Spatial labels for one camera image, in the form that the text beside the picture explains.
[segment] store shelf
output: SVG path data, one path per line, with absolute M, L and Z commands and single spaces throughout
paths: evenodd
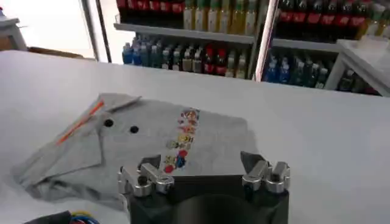
M 173 28 L 164 28 L 164 27 L 141 26 L 141 25 L 125 24 L 125 23 L 114 23 L 114 27 L 117 30 L 134 31 L 139 33 L 149 33 L 149 34 L 167 35 L 167 36 L 175 36 L 175 37 L 187 37 L 187 38 L 195 38 L 195 39 L 203 39 L 203 40 L 226 41 L 226 42 L 242 43 L 242 44 L 252 44 L 255 39 L 254 37 L 243 36 L 243 35 L 212 33 L 212 32 L 203 32 L 203 31 L 196 31 L 196 30 L 173 29 Z
M 288 47 L 288 48 L 295 48 L 295 49 L 326 51 L 326 52 L 335 52 L 335 53 L 339 52 L 339 46 L 337 44 L 311 42 L 311 41 L 274 38 L 272 40 L 272 45 L 274 47 Z

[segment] folded shirt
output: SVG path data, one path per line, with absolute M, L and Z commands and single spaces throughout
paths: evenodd
M 12 174 L 35 198 L 79 197 L 121 209 L 116 176 L 121 166 L 137 169 L 150 158 L 173 176 L 244 174 L 241 151 L 258 153 L 242 118 L 107 93 Z

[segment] white countertop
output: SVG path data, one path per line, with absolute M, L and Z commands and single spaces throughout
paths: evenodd
M 14 164 L 60 133 L 101 92 L 247 119 L 260 153 L 291 166 L 289 223 L 390 220 L 388 98 L 16 51 L 0 53 L 0 68 L 1 223 L 66 209 L 90 211 L 102 224 L 127 223 L 123 213 L 85 200 L 34 200 L 9 177 Z

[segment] red bottle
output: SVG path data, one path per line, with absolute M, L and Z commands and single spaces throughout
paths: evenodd
M 290 28 L 294 32 L 294 37 L 302 39 L 305 30 L 305 21 L 307 15 L 307 0 L 297 0 L 296 9 L 292 16 L 293 24 Z
M 214 74 L 214 52 L 213 48 L 211 46 L 206 48 L 206 55 L 205 55 L 205 74 L 212 75 Z
M 334 39 L 333 22 L 335 21 L 337 12 L 337 0 L 330 0 L 326 6 L 324 13 L 320 19 L 321 36 L 320 39 L 325 42 Z
M 318 40 L 319 39 L 319 22 L 322 15 L 322 0 L 313 0 L 309 4 L 309 14 L 306 19 L 306 30 L 303 35 L 306 40 Z
M 349 19 L 352 16 L 352 4 L 353 0 L 340 0 L 337 15 L 335 17 L 333 30 L 335 37 L 333 38 L 333 41 L 345 38 Z
M 290 25 L 294 14 L 294 0 L 281 0 L 280 13 L 276 27 L 276 36 L 288 38 L 290 35 Z
M 216 62 L 216 74 L 225 76 L 226 73 L 226 50 L 219 49 Z

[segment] soda bottle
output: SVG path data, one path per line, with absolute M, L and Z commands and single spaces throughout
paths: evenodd
M 219 49 L 216 62 L 216 74 L 225 76 L 226 73 L 226 50 Z
M 205 74 L 214 74 L 214 55 L 213 55 L 213 48 L 211 46 L 206 48 L 206 55 L 205 55 Z
M 275 35 L 280 38 L 290 37 L 290 25 L 293 20 L 294 0 L 280 0 L 280 13 Z
M 296 10 L 292 16 L 293 24 L 289 28 L 294 32 L 294 38 L 301 39 L 305 30 L 307 0 L 297 0 Z
M 335 37 L 335 33 L 333 33 L 333 22 L 335 21 L 335 16 L 337 12 L 337 0 L 330 0 L 329 4 L 324 10 L 324 14 L 320 20 L 320 29 L 321 36 L 320 39 L 322 41 L 333 41 Z
M 352 16 L 352 3 L 353 0 L 340 1 L 338 12 L 335 18 L 335 25 L 333 30 L 335 38 L 333 41 L 336 41 L 337 39 L 344 39 L 346 37 L 347 26 L 349 19 Z
M 346 39 L 355 39 L 356 34 L 359 31 L 360 26 L 364 23 L 364 20 L 368 17 L 368 6 L 370 0 L 356 1 L 352 4 L 352 17 L 349 19 L 348 27 L 346 30 Z
M 307 16 L 306 20 L 307 28 L 303 33 L 306 40 L 319 39 L 319 32 L 321 31 L 319 21 L 321 18 L 322 6 L 322 0 L 314 0 L 314 2 L 311 2 L 309 5 L 309 15 Z

